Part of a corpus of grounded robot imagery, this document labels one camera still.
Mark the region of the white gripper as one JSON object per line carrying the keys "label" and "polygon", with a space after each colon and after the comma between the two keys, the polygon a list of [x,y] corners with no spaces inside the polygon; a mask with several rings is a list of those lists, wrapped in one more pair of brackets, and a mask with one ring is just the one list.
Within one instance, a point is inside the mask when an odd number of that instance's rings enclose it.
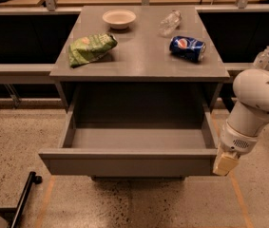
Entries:
{"label": "white gripper", "polygon": [[228,122],[221,129],[221,148],[213,164],[213,173],[225,176],[239,164],[239,156],[250,153],[258,142],[258,137],[250,137],[236,131]]}

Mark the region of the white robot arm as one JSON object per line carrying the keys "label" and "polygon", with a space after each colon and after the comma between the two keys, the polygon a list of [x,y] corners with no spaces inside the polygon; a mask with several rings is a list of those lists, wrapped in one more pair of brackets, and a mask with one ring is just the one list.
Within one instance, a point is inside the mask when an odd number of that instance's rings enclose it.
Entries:
{"label": "white robot arm", "polygon": [[221,129],[213,172],[225,176],[252,151],[269,124],[269,71],[246,69],[233,82],[237,101]]}

